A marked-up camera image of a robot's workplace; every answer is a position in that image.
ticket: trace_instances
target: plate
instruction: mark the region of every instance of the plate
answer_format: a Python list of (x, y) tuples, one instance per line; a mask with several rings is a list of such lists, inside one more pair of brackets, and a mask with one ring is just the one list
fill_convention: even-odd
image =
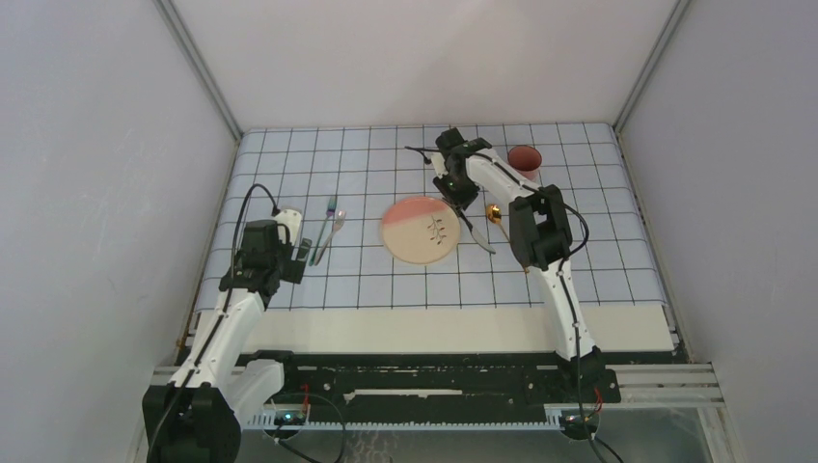
[(381, 219), (381, 237), (396, 259), (427, 265), (447, 256), (460, 241), (460, 219), (435, 198), (407, 198)]

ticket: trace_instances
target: cup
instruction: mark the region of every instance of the cup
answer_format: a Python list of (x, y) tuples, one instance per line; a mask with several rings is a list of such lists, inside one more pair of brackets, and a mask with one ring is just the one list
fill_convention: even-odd
[(542, 154), (533, 147), (525, 145), (514, 147), (508, 152), (508, 165), (523, 177), (537, 181), (537, 171), (542, 165)]

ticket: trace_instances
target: grid mat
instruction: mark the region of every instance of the grid mat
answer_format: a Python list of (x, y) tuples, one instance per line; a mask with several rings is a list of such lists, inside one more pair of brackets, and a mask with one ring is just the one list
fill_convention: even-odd
[[(466, 211), (497, 250), (490, 256), (461, 227), (456, 252), (427, 265), (393, 259), (380, 238), (380, 218), (413, 196), (440, 198), (434, 171), (404, 146), (434, 148), (449, 125), (251, 130), (242, 139), (227, 198), (205, 267), (196, 310), (212, 309), (219, 278), (229, 267), (232, 231), (241, 201), (256, 182), (278, 194), (280, 207), (304, 211), (302, 236), (315, 240), (331, 195), (347, 212), (343, 228), (301, 285), (282, 282), (269, 309), (434, 308), (532, 305), (539, 289), (523, 273), (499, 228), (484, 216), (498, 201), (485, 191)], [(540, 179), (555, 184), (586, 218), (590, 240), (571, 258), (584, 305), (661, 303), (666, 296), (645, 238), (619, 147), (604, 123), (458, 125), (467, 140), (483, 137), (500, 157), (517, 145), (542, 153)], [(269, 218), (271, 205), (254, 192), (247, 220)], [(570, 216), (575, 244), (582, 237)], [(503, 218), (508, 230), (507, 216)]]

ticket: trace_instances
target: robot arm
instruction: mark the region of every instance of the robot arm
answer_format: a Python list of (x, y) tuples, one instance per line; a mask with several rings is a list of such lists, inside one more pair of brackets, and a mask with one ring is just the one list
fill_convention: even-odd
[(235, 269), (222, 278), (213, 316), (168, 384), (151, 386), (142, 399), (149, 436), (148, 463), (232, 462), (241, 430), (284, 385), (284, 368), (250, 362), (232, 380), (248, 335), (281, 280), (300, 283), (309, 244), (292, 258), (302, 215), (284, 209), (272, 220), (246, 225)]
[[(444, 132), (436, 143), (440, 152), (431, 156), (437, 176), (434, 183), (455, 209), (466, 208), (477, 197), (479, 185), (507, 206), (511, 250), (523, 266), (533, 267), (532, 276), (556, 329), (557, 354), (564, 364), (570, 365), (579, 355), (586, 368), (604, 369), (574, 289), (568, 260), (573, 237), (559, 189), (527, 180), (485, 140), (466, 142), (456, 128)], [(534, 214), (545, 215), (546, 220), (537, 224)], [(575, 328), (580, 333), (579, 352)]]

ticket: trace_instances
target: white wall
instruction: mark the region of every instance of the white wall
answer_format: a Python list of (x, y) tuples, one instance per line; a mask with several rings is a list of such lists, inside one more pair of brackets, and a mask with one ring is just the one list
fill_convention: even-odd
[(674, 0), (177, 0), (251, 126), (612, 123)]
[(232, 139), (150, 1), (0, 17), (0, 461), (124, 461)]
[(814, 461), (816, 17), (814, 0), (695, 2), (624, 134), (751, 462)]

